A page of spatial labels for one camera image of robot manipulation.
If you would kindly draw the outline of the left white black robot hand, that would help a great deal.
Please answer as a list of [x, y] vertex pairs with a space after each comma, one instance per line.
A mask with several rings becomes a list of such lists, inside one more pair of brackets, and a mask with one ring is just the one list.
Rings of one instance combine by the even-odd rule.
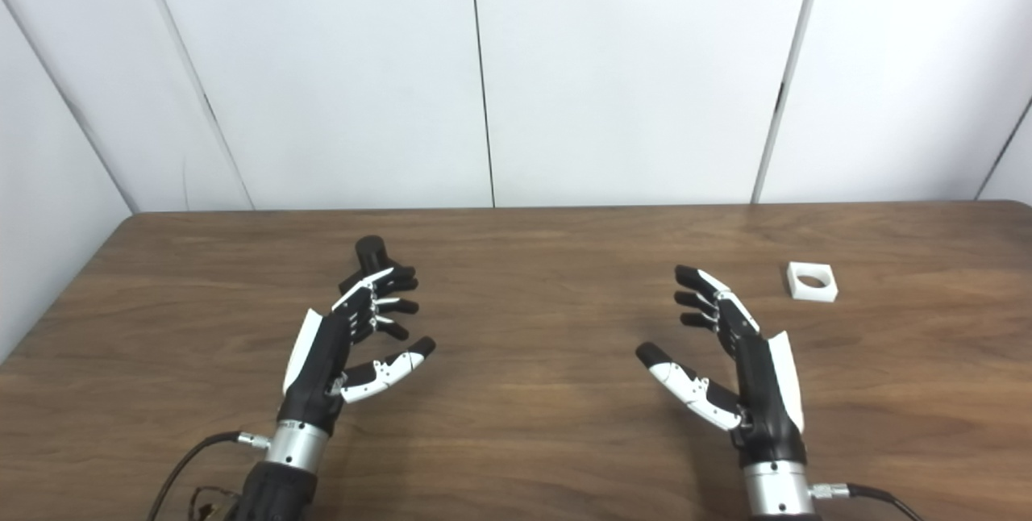
[[347, 280], [338, 301], [324, 315], [308, 310], [288, 360], [277, 419], [333, 436], [343, 408], [387, 391], [423, 364], [436, 351], [428, 336], [382, 360], [347, 367], [352, 348], [372, 334], [408, 338], [387, 313], [416, 312], [418, 305], [395, 294], [417, 286], [414, 268], [394, 266]]

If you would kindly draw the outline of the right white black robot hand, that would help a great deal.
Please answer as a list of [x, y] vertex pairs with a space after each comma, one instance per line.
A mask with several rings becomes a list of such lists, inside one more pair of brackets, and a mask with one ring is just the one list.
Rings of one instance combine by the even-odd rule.
[[786, 461], [807, 465], [805, 418], [789, 334], [765, 335], [737, 294], [715, 276], [675, 267], [682, 287], [676, 302], [687, 327], [715, 334], [734, 361], [736, 390], [673, 360], [659, 345], [643, 341], [635, 355], [683, 406], [730, 434], [741, 466]]

